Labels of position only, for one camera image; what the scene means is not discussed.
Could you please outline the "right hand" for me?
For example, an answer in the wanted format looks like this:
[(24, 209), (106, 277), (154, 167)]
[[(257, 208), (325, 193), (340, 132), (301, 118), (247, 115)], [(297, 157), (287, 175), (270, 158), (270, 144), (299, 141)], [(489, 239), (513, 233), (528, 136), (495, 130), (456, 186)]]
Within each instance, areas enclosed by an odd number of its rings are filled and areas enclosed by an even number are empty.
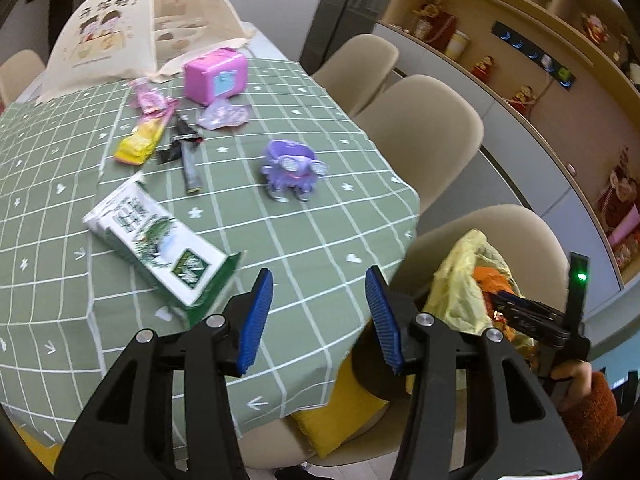
[(591, 393), (592, 366), (587, 361), (571, 360), (555, 367), (551, 372), (555, 380), (568, 380), (570, 385), (565, 393), (566, 403), (577, 403)]

